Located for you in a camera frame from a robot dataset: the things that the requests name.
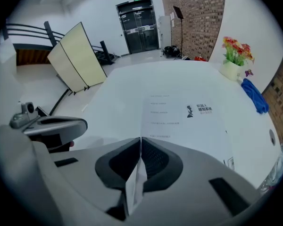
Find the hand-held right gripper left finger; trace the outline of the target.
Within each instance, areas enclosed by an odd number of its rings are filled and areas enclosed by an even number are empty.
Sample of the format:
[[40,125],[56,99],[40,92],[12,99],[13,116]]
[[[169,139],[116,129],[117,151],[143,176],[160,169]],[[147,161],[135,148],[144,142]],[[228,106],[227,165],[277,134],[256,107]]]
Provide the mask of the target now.
[[59,166],[58,170],[88,202],[118,204],[140,158],[140,137],[50,156],[53,161],[76,159],[76,162]]

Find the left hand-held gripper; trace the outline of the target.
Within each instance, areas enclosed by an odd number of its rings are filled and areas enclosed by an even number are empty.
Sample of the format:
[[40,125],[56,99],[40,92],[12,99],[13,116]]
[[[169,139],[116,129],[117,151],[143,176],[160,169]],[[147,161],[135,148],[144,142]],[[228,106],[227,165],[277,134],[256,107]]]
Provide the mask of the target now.
[[32,141],[41,142],[48,150],[69,150],[74,140],[88,129],[82,118],[49,116],[41,107],[32,102],[21,104],[22,111],[12,116],[9,125],[13,129],[27,126],[23,133]]

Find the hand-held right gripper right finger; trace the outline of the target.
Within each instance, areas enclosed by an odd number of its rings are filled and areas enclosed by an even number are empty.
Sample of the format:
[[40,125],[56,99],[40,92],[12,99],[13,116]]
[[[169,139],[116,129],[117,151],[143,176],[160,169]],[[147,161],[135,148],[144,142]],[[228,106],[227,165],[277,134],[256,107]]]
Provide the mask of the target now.
[[258,190],[216,158],[166,141],[142,138],[148,179],[144,205],[155,211],[244,211]]

